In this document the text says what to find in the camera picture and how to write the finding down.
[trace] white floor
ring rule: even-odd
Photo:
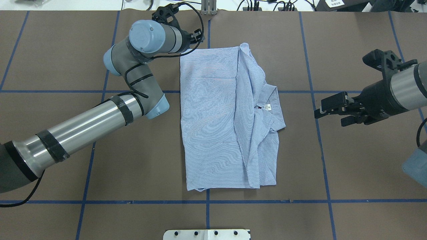
[[[201,0],[190,0],[193,2],[200,2]],[[176,2],[175,0],[154,0],[152,9],[156,9],[159,6],[164,6],[169,3]],[[426,12],[427,6],[417,4],[417,0],[411,5],[413,9],[420,12]],[[229,11],[235,11],[239,5],[240,0],[217,0],[217,8]],[[138,10],[146,10],[150,5],[150,0],[2,0],[0,1],[0,10],[121,10],[130,8]],[[192,5],[196,9],[200,9],[200,4]],[[276,4],[268,4],[267,2],[260,2],[260,7],[263,11],[272,11]],[[313,11],[310,4],[305,0],[297,0],[295,6],[298,11]],[[247,7],[247,3],[244,2],[240,7],[240,11],[243,7]],[[181,8],[182,10],[190,9],[186,6]]]

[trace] light blue shirt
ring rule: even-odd
[[[187,190],[276,184],[277,87],[247,43],[181,57],[181,128]]]

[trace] paper label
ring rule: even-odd
[[[342,0],[325,0],[325,2],[330,8],[344,5],[344,2]]]
[[[271,111],[271,104],[266,104],[266,105],[264,105],[264,108],[265,108],[267,111]]]

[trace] silver metal tube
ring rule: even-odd
[[[132,95],[120,96],[134,119],[142,116],[141,108]],[[57,139],[69,155],[106,136],[114,130],[125,126],[125,119],[112,101],[107,101],[63,123],[49,128],[48,131]],[[40,177],[44,169],[55,164],[42,142],[33,136],[22,142],[13,142],[28,167]]]
[[[427,98],[420,91],[414,74],[414,66],[393,75],[390,88],[398,103],[402,107],[413,110],[427,105]]]

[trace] white label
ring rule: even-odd
[[[342,0],[325,0],[325,2],[330,8],[344,5],[344,2]]]
[[[264,105],[264,108],[265,108],[267,111],[271,111],[271,104],[266,104],[266,105]]]

